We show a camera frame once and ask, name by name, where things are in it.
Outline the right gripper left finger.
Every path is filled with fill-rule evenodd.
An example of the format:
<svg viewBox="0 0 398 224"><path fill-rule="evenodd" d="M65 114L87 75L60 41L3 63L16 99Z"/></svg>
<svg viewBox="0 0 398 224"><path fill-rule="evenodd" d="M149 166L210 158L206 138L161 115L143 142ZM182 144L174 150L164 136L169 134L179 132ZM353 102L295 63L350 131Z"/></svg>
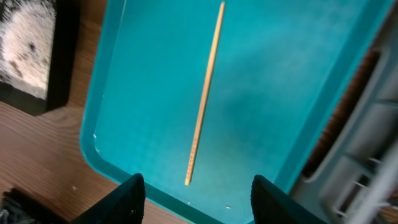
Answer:
<svg viewBox="0 0 398 224"><path fill-rule="evenodd" d="M142 174L134 174L71 224L141 224L146 191Z"/></svg>

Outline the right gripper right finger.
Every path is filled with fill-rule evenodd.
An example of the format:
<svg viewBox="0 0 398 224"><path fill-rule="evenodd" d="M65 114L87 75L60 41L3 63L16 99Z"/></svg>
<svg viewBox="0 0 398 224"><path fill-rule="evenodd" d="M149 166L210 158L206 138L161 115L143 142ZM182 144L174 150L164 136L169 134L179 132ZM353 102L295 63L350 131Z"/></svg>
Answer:
<svg viewBox="0 0 398 224"><path fill-rule="evenodd" d="M255 175L251 187L254 223L316 224L325 223L262 175Z"/></svg>

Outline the wooden chopstick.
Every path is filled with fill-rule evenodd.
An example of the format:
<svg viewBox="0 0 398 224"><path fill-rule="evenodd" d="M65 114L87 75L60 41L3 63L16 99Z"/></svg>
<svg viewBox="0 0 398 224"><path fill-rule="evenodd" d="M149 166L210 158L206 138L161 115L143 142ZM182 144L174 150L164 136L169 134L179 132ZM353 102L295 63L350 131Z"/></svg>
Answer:
<svg viewBox="0 0 398 224"><path fill-rule="evenodd" d="M192 176L193 176L193 171L194 171L194 166L195 166L195 159L197 156L197 150L198 150L198 145L199 145L199 141L200 141L201 129L202 129L203 120L205 117L206 104L207 104L208 95L210 92L211 79L213 76L213 70L214 70L214 66L215 66L215 62L216 62L216 54L217 54L217 50L218 50L221 27L222 27L222 23L223 23L224 10L225 10L225 1L222 1L220 4L220 9L219 9L219 13L218 13L217 21L216 21L216 27L215 27L215 31L213 34L213 40L211 43L210 54L209 54L208 63L207 63L207 67L206 67L203 90L202 90L201 99L200 99L200 106L199 106L199 110L198 110L198 116L197 116L195 131L194 131L194 135L193 135L193 142L192 142L192 146L191 146L191 150L190 150L190 157L189 157L189 161L188 161L187 173L186 173L186 177L185 177L185 185L190 185L190 183L192 181Z"/></svg>

